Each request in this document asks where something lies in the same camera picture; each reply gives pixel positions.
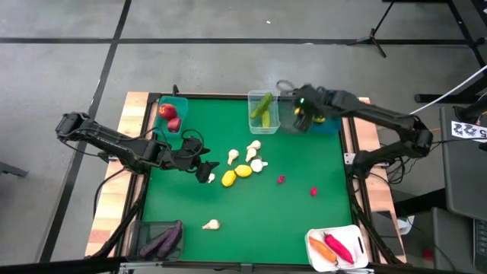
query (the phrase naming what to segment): green table surface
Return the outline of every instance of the green table surface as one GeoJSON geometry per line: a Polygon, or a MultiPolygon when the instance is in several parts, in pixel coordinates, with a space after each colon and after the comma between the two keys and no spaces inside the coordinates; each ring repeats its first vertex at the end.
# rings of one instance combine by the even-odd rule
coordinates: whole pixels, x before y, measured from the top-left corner
{"type": "MultiPolygon", "coordinates": [[[[189,100],[183,127],[203,134],[211,151],[202,159],[220,161],[216,178],[198,183],[194,174],[153,169],[142,219],[183,222],[182,261],[308,264],[308,230],[352,223],[339,135],[253,135],[247,112],[246,100],[189,100]],[[269,166],[222,186],[225,171],[245,164],[256,139],[269,166]],[[232,148],[240,156],[228,166],[232,148]],[[277,184],[280,175],[285,182],[277,184]],[[219,230],[202,229],[210,219],[221,222],[219,230]]],[[[170,142],[180,147],[180,139],[170,142]]]]}

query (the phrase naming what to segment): wooden table frame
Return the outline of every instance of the wooden table frame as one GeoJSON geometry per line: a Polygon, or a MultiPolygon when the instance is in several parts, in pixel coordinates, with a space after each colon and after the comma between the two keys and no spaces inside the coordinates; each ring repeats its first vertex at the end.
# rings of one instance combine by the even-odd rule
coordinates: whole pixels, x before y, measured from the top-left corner
{"type": "MultiPolygon", "coordinates": [[[[129,92],[126,96],[126,101],[123,107],[122,116],[120,118],[118,131],[135,137],[147,130],[147,125],[152,125],[156,115],[157,100],[160,94],[151,94],[148,92],[129,92]]],[[[192,94],[192,97],[204,97],[208,94],[192,94]]],[[[231,99],[242,97],[243,95],[235,94],[218,94],[219,97],[231,99]]],[[[368,101],[367,98],[361,98],[363,101],[368,101]]],[[[376,126],[362,119],[344,118],[342,121],[342,144],[346,152],[354,152],[357,150],[374,150],[380,147],[377,135],[376,126]]],[[[151,133],[148,133],[146,138],[151,138],[151,133]]],[[[121,164],[110,162],[108,164],[106,177],[114,174],[122,168],[121,164]]],[[[386,171],[382,167],[374,167],[372,172],[387,178],[386,171]]],[[[100,199],[97,205],[97,212],[91,228],[88,245],[85,251],[86,255],[91,255],[97,252],[108,240],[110,235],[115,231],[123,216],[128,212],[133,202],[139,195],[142,188],[143,180],[148,180],[144,176],[131,175],[130,172],[124,171],[112,180],[107,182],[101,192],[100,199]]],[[[389,210],[393,216],[396,230],[399,230],[396,224],[396,213],[393,206],[393,198],[390,193],[389,185],[382,179],[376,176],[369,176],[364,182],[353,180],[353,185],[360,191],[356,193],[356,197],[364,208],[365,212],[376,212],[389,210]]],[[[377,257],[377,251],[371,249],[369,243],[369,236],[366,230],[361,226],[362,234],[364,236],[366,250],[368,251],[369,260],[373,255],[377,257]]],[[[123,243],[128,243],[128,235],[123,243]]],[[[110,255],[126,254],[128,247],[126,244],[117,245],[116,249],[112,250],[110,255]]],[[[405,256],[398,257],[403,262],[406,261],[405,256]]]]}

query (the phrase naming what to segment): white container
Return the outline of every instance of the white container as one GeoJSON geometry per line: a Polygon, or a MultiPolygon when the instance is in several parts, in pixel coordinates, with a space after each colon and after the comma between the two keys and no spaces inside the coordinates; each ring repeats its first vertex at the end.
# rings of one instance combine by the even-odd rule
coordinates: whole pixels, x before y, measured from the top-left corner
{"type": "Polygon", "coordinates": [[[279,121],[279,109],[278,109],[278,93],[276,91],[249,91],[248,104],[249,104],[249,127],[250,132],[253,134],[274,134],[280,127],[279,121]],[[271,114],[271,125],[268,128],[262,127],[262,117],[259,116],[255,119],[250,118],[250,113],[257,107],[260,100],[268,93],[272,93],[272,102],[269,104],[269,112],[271,114]]]}
{"type": "Polygon", "coordinates": [[[311,229],[306,233],[304,240],[306,242],[307,258],[310,261],[310,265],[318,272],[336,271],[338,269],[357,269],[368,265],[364,239],[362,238],[360,228],[356,225],[347,225],[340,228],[311,229]],[[336,266],[335,263],[331,263],[329,260],[323,258],[320,253],[312,248],[308,238],[313,237],[324,243],[324,233],[331,234],[335,239],[340,241],[350,251],[354,263],[345,261],[337,254],[338,265],[336,266]]]}

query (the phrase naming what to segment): concrete floor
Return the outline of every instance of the concrete floor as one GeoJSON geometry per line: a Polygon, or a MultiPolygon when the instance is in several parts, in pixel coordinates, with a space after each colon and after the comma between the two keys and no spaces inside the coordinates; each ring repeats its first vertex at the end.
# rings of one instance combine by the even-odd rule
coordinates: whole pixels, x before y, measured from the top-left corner
{"type": "MultiPolygon", "coordinates": [[[[2,1],[0,37],[112,37],[123,3],[2,1]]],[[[355,39],[386,8],[375,0],[139,0],[132,2],[122,37],[355,39]]],[[[485,35],[471,4],[463,1],[459,9],[473,34],[485,35]]],[[[396,4],[377,37],[462,39],[462,33],[446,5],[396,4]]],[[[0,264],[36,258],[72,156],[54,129],[63,113],[88,109],[108,47],[0,43],[0,161],[30,171],[25,179],[0,177],[0,264]]],[[[386,59],[372,46],[119,45],[96,119],[116,128],[127,91],[165,92],[178,84],[183,93],[245,94],[273,88],[282,78],[345,89],[408,113],[420,107],[413,94],[443,94],[479,68],[465,46],[384,50],[386,59]]],[[[429,128],[439,127],[438,107],[419,115],[429,128]]],[[[382,130],[380,139],[388,143],[396,136],[382,130]]],[[[94,191],[105,170],[102,161],[84,157],[53,260],[83,257],[94,191]]],[[[415,196],[443,185],[438,148],[394,189],[415,196]]]]}

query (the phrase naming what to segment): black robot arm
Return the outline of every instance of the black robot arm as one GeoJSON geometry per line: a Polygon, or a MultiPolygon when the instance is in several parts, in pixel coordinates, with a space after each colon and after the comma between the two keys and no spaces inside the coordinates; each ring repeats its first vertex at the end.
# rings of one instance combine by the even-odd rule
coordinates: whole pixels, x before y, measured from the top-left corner
{"type": "Polygon", "coordinates": [[[208,180],[218,162],[204,162],[200,155],[210,152],[199,139],[183,138],[181,149],[173,150],[167,142],[144,138],[131,138],[88,117],[86,113],[67,113],[56,127],[61,142],[84,141],[101,149],[98,155],[106,161],[115,156],[131,172],[146,174],[152,167],[162,170],[177,169],[195,173],[200,183],[208,180]]]}
{"type": "Polygon", "coordinates": [[[358,178],[366,178],[375,164],[392,163],[401,156],[423,158],[430,151],[433,135],[417,116],[404,115],[363,103],[354,94],[347,91],[315,89],[306,84],[293,92],[295,93],[294,106],[298,116],[294,126],[303,132],[310,128],[313,117],[344,116],[364,119],[397,132],[398,142],[374,151],[359,151],[355,155],[349,168],[352,174],[358,178]]]}

